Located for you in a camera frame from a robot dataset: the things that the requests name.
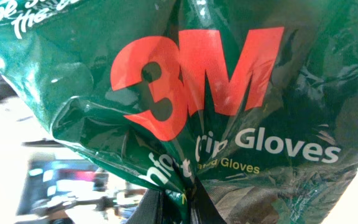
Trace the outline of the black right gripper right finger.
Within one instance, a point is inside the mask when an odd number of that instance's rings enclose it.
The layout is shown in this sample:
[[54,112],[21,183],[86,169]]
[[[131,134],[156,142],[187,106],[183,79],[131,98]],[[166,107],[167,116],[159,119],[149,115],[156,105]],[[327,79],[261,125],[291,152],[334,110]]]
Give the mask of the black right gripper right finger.
[[226,224],[199,178],[195,179],[193,189],[190,191],[190,223]]

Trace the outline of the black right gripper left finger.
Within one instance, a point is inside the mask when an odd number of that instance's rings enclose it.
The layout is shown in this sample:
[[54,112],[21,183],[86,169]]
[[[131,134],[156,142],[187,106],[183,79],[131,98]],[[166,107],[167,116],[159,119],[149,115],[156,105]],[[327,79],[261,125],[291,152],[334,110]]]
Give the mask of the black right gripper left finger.
[[162,224],[164,196],[161,191],[149,189],[144,194],[126,224]]

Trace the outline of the green 3M gloves packet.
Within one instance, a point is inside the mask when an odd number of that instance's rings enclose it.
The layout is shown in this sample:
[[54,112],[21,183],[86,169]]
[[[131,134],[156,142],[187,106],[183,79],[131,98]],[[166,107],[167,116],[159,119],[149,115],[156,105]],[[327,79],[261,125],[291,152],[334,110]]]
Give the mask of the green 3M gloves packet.
[[0,73],[54,140],[226,223],[321,223],[358,168],[358,1],[0,1]]

